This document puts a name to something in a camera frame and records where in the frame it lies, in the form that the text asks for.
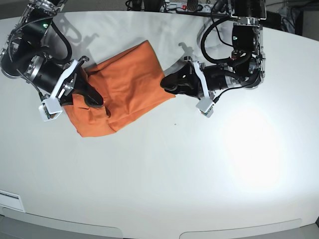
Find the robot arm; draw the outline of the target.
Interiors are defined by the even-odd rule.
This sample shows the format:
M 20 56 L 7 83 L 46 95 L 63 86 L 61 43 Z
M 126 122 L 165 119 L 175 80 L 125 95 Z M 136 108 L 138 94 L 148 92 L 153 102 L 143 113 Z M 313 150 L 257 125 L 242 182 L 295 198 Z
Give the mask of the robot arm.
M 39 112 L 44 121 L 58 118 L 62 108 L 73 104 L 73 94 L 84 97 L 87 106 L 101 108 L 102 96 L 93 88 L 82 68 L 87 56 L 72 59 L 72 47 L 53 19 L 61 12 L 64 0 L 31 0 L 18 24 L 10 32 L 0 53 L 0 67 L 11 79 L 23 78 L 38 92 Z M 56 58 L 53 48 L 44 44 L 52 28 L 66 46 L 67 55 Z
M 209 9 L 212 20 L 200 40 L 200 49 L 210 66 L 199 65 L 199 71 L 204 75 L 201 81 L 195 72 L 195 64 L 190 57 L 184 57 L 185 65 L 178 71 L 164 77 L 160 86 L 168 93 L 183 94 L 190 97 L 204 97 L 208 91 L 214 103 L 221 94 L 232 89 L 252 89 L 263 82 L 265 77 L 265 54 L 262 46 L 261 20 L 267 18 L 265 1 L 263 0 L 217 0 Z M 224 22 L 232 21 L 232 47 L 228 58 L 214 59 L 206 51 L 206 39 L 211 31 L 218 30 Z

